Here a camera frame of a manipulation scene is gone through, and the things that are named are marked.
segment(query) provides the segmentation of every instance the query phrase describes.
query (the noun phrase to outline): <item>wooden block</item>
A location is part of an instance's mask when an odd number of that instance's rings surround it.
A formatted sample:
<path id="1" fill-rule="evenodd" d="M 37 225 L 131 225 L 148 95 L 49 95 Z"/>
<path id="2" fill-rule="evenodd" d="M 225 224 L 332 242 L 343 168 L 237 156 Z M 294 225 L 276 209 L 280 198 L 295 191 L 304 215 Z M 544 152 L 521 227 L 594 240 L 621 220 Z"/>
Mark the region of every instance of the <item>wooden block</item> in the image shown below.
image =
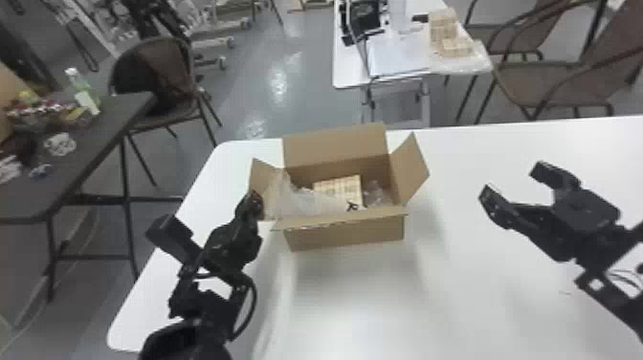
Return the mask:
<path id="1" fill-rule="evenodd" d="M 313 184 L 313 191 L 322 192 L 329 196 L 339 197 L 353 204 L 357 204 L 360 207 L 364 206 L 360 175 L 318 181 Z"/>
<path id="2" fill-rule="evenodd" d="M 443 26 L 431 25 L 431 41 L 433 43 L 439 43 L 443 39 L 456 38 L 456 37 L 457 37 L 457 25 L 455 23 L 443 25 Z"/>
<path id="3" fill-rule="evenodd" d="M 465 37 L 442 39 L 438 53 L 445 57 L 469 56 L 473 51 L 473 42 Z"/>
<path id="4" fill-rule="evenodd" d="M 429 25 L 433 26 L 446 26 L 457 23 L 457 13 L 454 8 L 446 8 L 442 10 L 429 12 Z"/>

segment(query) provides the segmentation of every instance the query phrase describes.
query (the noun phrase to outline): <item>box flap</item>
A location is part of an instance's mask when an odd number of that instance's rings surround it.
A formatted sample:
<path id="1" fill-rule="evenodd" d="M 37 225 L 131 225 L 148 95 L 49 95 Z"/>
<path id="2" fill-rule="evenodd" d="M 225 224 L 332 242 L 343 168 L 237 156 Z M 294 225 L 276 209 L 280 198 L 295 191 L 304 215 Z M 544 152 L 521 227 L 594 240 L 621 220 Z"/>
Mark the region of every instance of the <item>box flap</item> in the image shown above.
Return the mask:
<path id="1" fill-rule="evenodd" d="M 282 171 L 282 169 L 275 168 L 261 160 L 253 159 L 253 164 L 250 168 L 248 190 L 254 190 L 263 196 L 266 190 L 268 190 L 268 187 L 273 183 L 275 177 Z"/>
<path id="2" fill-rule="evenodd" d="M 384 124 L 366 124 L 315 131 L 283 138 L 287 168 L 387 155 Z"/>
<path id="3" fill-rule="evenodd" d="M 398 200 L 406 205 L 429 178 L 429 170 L 414 133 L 390 154 L 390 167 Z"/>
<path id="4" fill-rule="evenodd" d="M 311 217 L 299 217 L 282 219 L 275 224 L 273 231 L 300 229 L 300 228 L 316 228 L 331 224 L 357 222 L 366 219 L 384 218 L 390 216 L 406 215 L 407 211 L 402 206 L 383 206 L 378 208 L 371 208 L 360 210 L 358 212 L 349 212 L 333 215 L 321 215 Z"/>

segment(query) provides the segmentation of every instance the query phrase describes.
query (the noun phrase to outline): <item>small black object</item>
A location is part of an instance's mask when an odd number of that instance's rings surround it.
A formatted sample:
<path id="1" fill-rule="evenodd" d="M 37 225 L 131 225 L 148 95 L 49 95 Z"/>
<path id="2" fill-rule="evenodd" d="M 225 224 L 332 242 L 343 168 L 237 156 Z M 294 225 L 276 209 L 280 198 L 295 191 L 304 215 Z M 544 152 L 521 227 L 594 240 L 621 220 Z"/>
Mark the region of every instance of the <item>small black object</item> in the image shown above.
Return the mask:
<path id="1" fill-rule="evenodd" d="M 168 301 L 169 317 L 183 320 L 150 334 L 140 360 L 231 359 L 225 344 L 245 330 L 255 312 L 256 286 L 242 270 L 256 259 L 261 247 L 257 221 L 262 216 L 263 199 L 254 191 L 248 192 L 236 206 L 234 219 L 214 229 L 203 248 L 190 239 L 192 231 L 174 215 L 154 221 L 145 235 L 183 264 Z M 208 273 L 199 273 L 202 268 Z M 208 278 L 227 283 L 231 295 L 225 299 L 212 291 L 199 290 L 196 280 Z M 248 315 L 235 329 L 249 291 L 253 297 Z"/>
<path id="2" fill-rule="evenodd" d="M 635 297 L 612 279 L 637 285 L 610 271 L 643 239 L 643 222 L 631 230 L 617 225 L 619 210 L 596 193 L 581 188 L 580 180 L 564 169 L 539 162 L 531 177 L 554 191 L 551 206 L 511 203 L 485 186 L 479 200 L 492 221 L 525 236 L 555 261 L 575 260 L 585 272 L 576 285 L 629 326 L 643 341 L 643 287 Z M 636 272 L 643 272 L 643 264 Z M 619 270 L 638 277 L 632 270 Z"/>
<path id="3" fill-rule="evenodd" d="M 8 153 L 15 154 L 15 158 L 25 167 L 30 167 L 38 151 L 38 142 L 33 137 L 16 137 L 10 142 Z"/>
<path id="4" fill-rule="evenodd" d="M 346 3 L 339 6 L 340 22 L 342 33 L 349 35 Z M 380 22 L 380 2 L 378 0 L 356 0 L 350 4 L 350 25 L 355 36 L 359 37 L 363 32 L 378 29 L 382 26 Z"/>
<path id="5" fill-rule="evenodd" d="M 414 15 L 410 21 L 415 21 L 415 22 L 421 22 L 423 24 L 426 24 L 429 22 L 429 15 L 427 13 L 420 13 L 417 15 Z"/>

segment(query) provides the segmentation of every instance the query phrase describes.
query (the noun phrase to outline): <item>gray table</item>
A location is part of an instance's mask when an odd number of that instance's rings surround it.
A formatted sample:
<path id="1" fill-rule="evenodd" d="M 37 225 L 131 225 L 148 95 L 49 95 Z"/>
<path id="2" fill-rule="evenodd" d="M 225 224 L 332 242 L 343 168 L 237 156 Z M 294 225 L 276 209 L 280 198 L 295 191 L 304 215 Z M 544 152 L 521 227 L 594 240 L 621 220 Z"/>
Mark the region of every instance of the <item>gray table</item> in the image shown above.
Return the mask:
<path id="1" fill-rule="evenodd" d="M 151 93 L 123 94 L 103 99 L 101 113 L 88 127 L 71 132 L 77 143 L 74 152 L 64 157 L 38 155 L 53 171 L 42 179 L 31 179 L 23 173 L 19 178 L 0 186 L 0 225 L 21 225 L 44 222 L 47 227 L 49 265 L 47 299 L 54 298 L 55 269 L 61 260 L 128 260 L 132 273 L 138 278 L 139 270 L 134 257 L 131 202 L 181 201 L 181 197 L 131 196 L 127 176 L 124 136 L 128 130 L 153 106 Z M 82 183 L 100 165 L 107 155 L 119 147 L 121 157 L 122 195 L 79 193 Z M 127 240 L 126 255 L 68 255 L 68 243 L 55 246 L 54 216 L 64 205 L 123 207 Z"/>

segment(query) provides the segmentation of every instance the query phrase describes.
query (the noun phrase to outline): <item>white table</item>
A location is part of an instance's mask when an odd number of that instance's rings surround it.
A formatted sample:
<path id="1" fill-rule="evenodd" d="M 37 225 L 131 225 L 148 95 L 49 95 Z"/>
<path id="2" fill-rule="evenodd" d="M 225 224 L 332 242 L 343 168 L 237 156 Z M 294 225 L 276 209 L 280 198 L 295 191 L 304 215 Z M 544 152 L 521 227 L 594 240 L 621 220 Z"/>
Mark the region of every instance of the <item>white table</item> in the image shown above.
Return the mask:
<path id="1" fill-rule="evenodd" d="M 247 267 L 259 289 L 237 360 L 640 359 L 643 345 L 526 237 L 491 222 L 477 201 L 493 182 L 511 200 L 549 203 L 528 173 L 539 160 L 569 169 L 622 210 L 643 218 L 643 117 L 416 131 L 431 178 L 409 203 L 404 241 L 290 253 L 260 226 Z M 388 133 L 396 148 L 408 131 Z M 179 218 L 203 243 L 232 216 L 251 159 L 282 163 L 280 140 L 230 142 L 205 164 Z M 112 324 L 112 349 L 140 350 L 170 323 L 179 264 L 157 250 Z M 213 285 L 221 289 L 221 284 Z"/>

